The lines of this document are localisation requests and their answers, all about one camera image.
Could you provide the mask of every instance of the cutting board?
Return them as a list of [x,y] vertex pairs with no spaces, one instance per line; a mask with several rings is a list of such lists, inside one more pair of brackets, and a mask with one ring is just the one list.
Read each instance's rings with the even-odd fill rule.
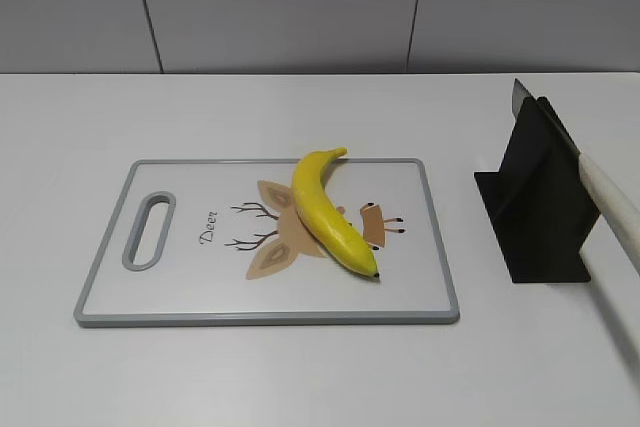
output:
[[[328,173],[327,194],[374,249],[378,280],[341,267],[300,224],[290,188],[296,162],[136,162],[78,299],[77,322],[139,327],[458,319],[422,162],[346,159]],[[152,226],[149,212],[158,206],[164,213]],[[151,247],[143,245],[156,237]]]

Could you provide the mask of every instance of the cutting board handle hole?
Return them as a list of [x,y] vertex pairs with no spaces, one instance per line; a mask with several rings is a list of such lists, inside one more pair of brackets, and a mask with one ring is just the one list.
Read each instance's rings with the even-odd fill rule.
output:
[[122,253],[122,264],[140,272],[158,263],[167,240],[176,198],[170,192],[154,192],[140,203]]

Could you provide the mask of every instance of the black knife stand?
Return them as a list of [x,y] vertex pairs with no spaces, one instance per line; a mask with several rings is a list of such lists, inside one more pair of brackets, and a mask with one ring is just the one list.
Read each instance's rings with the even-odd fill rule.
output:
[[498,172],[476,172],[514,283],[588,282],[578,254],[600,212],[580,152],[546,98],[527,97]]

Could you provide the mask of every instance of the deer ear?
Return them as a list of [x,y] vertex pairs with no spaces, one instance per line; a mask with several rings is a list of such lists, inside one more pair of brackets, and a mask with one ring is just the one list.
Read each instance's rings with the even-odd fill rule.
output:
[[264,203],[278,212],[283,212],[293,207],[293,191],[287,186],[259,180],[258,191]]
[[247,280],[280,272],[289,267],[297,256],[298,252],[291,249],[282,239],[274,240],[258,250],[247,271]]

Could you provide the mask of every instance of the knife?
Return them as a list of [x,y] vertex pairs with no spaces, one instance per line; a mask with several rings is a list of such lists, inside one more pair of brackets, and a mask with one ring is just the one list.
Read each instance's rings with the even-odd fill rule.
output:
[[[527,97],[535,100],[522,82],[515,79],[511,111],[516,119]],[[578,156],[578,172],[582,185],[640,275],[640,212],[598,164],[578,150],[564,127],[561,124],[559,127]]]

